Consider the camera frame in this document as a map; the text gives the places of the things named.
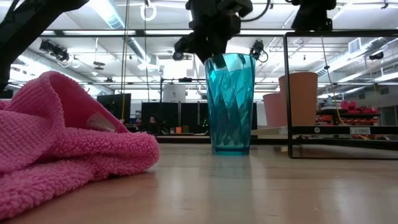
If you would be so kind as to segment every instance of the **metal frame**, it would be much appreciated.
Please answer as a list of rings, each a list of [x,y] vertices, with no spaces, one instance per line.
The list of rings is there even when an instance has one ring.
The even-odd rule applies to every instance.
[[[287,145],[288,155],[291,159],[379,159],[379,158],[347,158],[347,157],[302,157],[293,155],[293,145],[295,144],[313,144],[314,139],[301,139],[296,141],[293,139],[294,134],[349,134],[349,126],[293,126],[292,125],[292,108],[290,100],[290,72],[289,72],[289,51],[287,39],[290,37],[397,37],[398,30],[352,30],[352,31],[331,31],[331,32],[288,32],[283,36],[284,60],[285,60],[285,77],[286,77],[286,105],[287,105]],[[369,126],[373,134],[398,134],[398,126]],[[330,144],[330,141],[315,139],[318,144]],[[366,141],[372,146],[385,146],[389,143],[385,141]],[[358,147],[358,140],[344,141],[340,146]]]

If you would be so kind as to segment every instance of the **black monitor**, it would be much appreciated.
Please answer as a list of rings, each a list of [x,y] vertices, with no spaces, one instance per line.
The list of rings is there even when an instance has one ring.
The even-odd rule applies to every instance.
[[[97,96],[97,101],[101,103],[113,116],[117,119],[123,119],[127,121],[130,120],[130,107],[131,107],[131,94],[124,94],[124,112],[123,111],[123,94],[117,95],[104,95]]]

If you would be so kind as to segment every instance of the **black metal rack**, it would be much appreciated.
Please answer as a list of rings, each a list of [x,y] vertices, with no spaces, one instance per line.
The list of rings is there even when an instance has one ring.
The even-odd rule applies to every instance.
[[[293,155],[294,145],[302,144],[331,144],[330,139],[294,139],[293,135],[303,134],[398,134],[398,126],[293,126],[292,125],[292,108],[290,102],[290,72],[289,72],[289,50],[287,39],[290,37],[397,37],[398,30],[355,30],[355,31],[331,31],[331,32],[288,32],[283,37],[284,45],[284,61],[286,76],[286,105],[287,105],[287,145],[288,155],[291,159],[352,159],[352,157],[307,157]],[[389,146],[388,141],[370,141],[370,140],[336,140],[333,145],[360,147],[358,142],[365,142],[375,148],[380,146]],[[396,150],[393,147],[386,147],[388,150]],[[372,157],[355,158],[355,159],[379,159]]]

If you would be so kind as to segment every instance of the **pink towel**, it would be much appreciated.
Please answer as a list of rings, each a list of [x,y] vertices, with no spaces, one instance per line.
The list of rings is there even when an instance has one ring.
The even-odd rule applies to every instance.
[[[153,136],[129,133],[77,82],[46,72],[0,101],[0,220],[158,159]]]

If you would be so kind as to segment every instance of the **ceiling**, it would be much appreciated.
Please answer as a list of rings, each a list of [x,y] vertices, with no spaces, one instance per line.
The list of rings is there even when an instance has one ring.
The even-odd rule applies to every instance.
[[[91,0],[91,3],[82,8],[63,13],[56,21],[54,21],[48,30],[90,30],[90,29],[109,29],[109,25],[94,10],[90,4],[93,2],[101,2],[104,0]],[[0,0],[0,21],[3,19],[11,1]],[[254,17],[261,13],[265,7],[265,0],[254,0],[254,10],[247,18]],[[126,3],[124,0],[114,0],[116,11],[120,18],[126,19]],[[185,1],[181,0],[152,0],[152,4],[156,5],[157,14],[151,21],[144,21],[141,17],[141,4],[143,1],[130,1],[129,6],[129,26],[128,29],[188,29],[190,21],[189,12],[185,10]],[[274,0],[274,7],[270,9],[262,18],[254,22],[242,23],[242,29],[289,29],[297,7],[287,4],[284,0]],[[338,0],[338,7],[328,12],[329,17],[333,18],[333,27],[339,29],[396,29],[398,28],[398,0],[389,0],[389,7],[381,9],[383,0],[357,0],[350,1]],[[147,9],[147,17],[152,14],[152,9]],[[113,78],[114,81],[120,81],[122,74],[123,59],[123,40],[119,37],[100,37],[98,39],[98,47],[96,49],[96,38],[93,37],[39,37],[27,50],[35,52],[41,56],[40,60],[50,60],[57,63],[50,55],[42,55],[39,50],[40,43],[43,39],[58,44],[68,49],[71,58],[76,57],[80,62],[74,61],[63,63],[66,69],[73,73],[77,73],[88,80],[103,82],[107,77]],[[174,43],[179,37],[135,37],[137,43],[143,48],[144,52],[158,57],[157,64],[168,68],[188,69],[186,76],[189,77],[205,77],[203,65],[198,66],[197,72],[193,71],[193,60],[183,63],[173,63],[169,58],[174,49]],[[348,49],[348,43],[355,38],[324,38],[325,55],[327,59],[331,59]],[[227,52],[249,53],[249,48],[255,40],[262,40],[266,47],[269,59],[266,63],[257,62],[256,81],[257,82],[277,82],[277,78],[284,74],[284,58],[281,37],[234,37],[228,43]],[[289,65],[290,71],[313,71],[324,64],[324,54],[322,49],[321,38],[291,38],[289,43]],[[161,73],[150,70],[147,74],[145,69],[140,69],[142,63],[135,56],[134,52],[128,47],[126,56],[126,75],[129,82],[145,82],[148,75],[150,82],[160,80]],[[94,61],[103,62],[106,65],[104,70],[95,70]],[[352,75],[358,70],[359,64],[364,63],[357,60],[356,67],[347,65],[335,73],[344,73],[345,76]],[[258,86],[257,90],[274,90],[275,86]],[[110,87],[117,90],[119,86]],[[128,86],[131,89],[147,88],[146,86]]]

